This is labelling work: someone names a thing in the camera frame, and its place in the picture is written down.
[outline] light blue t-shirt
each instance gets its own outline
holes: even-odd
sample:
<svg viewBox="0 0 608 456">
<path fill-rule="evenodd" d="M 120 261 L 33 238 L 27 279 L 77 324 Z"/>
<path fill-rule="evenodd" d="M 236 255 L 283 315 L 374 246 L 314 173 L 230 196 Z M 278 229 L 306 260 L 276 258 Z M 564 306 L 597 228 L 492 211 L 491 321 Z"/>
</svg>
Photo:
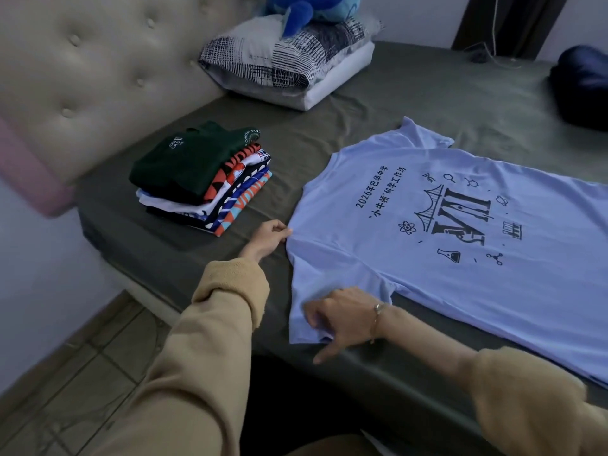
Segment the light blue t-shirt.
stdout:
<svg viewBox="0 0 608 456">
<path fill-rule="evenodd" d="M 306 301 L 397 291 L 608 383 L 608 186 L 449 149 L 404 119 L 335 153 L 289 223 L 292 343 Z"/>
</svg>

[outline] black and white pillow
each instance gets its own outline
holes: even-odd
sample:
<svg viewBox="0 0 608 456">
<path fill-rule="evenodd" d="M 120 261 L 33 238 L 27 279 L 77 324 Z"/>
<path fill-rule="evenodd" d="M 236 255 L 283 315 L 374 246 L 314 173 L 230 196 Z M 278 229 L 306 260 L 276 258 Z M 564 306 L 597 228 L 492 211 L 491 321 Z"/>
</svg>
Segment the black and white pillow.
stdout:
<svg viewBox="0 0 608 456">
<path fill-rule="evenodd" d="M 256 17 L 211 40 L 201 66 L 211 76 L 229 72 L 262 86 L 308 89 L 382 29 L 371 16 L 330 25 L 313 22 L 281 38 L 283 16 Z"/>
</svg>

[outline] beige headboard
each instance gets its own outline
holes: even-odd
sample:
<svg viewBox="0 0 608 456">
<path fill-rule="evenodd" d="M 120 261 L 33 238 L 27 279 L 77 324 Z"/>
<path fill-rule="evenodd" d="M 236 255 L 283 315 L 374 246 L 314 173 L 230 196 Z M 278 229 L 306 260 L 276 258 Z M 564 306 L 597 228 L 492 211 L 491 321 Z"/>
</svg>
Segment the beige headboard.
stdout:
<svg viewBox="0 0 608 456">
<path fill-rule="evenodd" d="M 197 65 L 255 0 L 0 0 L 0 118 L 60 181 L 221 96 Z"/>
</svg>

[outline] stuffed animal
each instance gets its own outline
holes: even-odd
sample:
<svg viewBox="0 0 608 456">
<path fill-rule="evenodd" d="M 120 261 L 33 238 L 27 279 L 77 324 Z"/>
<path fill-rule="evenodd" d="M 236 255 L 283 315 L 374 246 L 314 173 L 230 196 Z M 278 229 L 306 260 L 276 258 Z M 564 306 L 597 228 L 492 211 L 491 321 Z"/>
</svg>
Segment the stuffed animal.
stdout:
<svg viewBox="0 0 608 456">
<path fill-rule="evenodd" d="M 359 9 L 361 0 L 267 0 L 268 14 L 283 14 L 283 36 L 293 36 L 308 22 L 344 22 Z"/>
</svg>

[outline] beige sweater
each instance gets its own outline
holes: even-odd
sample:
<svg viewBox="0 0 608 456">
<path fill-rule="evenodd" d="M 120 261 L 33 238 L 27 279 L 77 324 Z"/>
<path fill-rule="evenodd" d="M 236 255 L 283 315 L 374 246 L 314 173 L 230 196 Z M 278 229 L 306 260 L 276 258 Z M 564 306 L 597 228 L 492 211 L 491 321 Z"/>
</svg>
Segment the beige sweater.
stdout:
<svg viewBox="0 0 608 456">
<path fill-rule="evenodd" d="M 124 418 L 95 456 L 238 455 L 251 334 L 269 286 L 252 261 L 210 263 Z M 608 412 L 581 381 L 517 350 L 483 350 L 469 392 L 487 439 L 508 456 L 608 456 Z M 330 438 L 293 456 L 375 453 L 363 438 Z"/>
</svg>

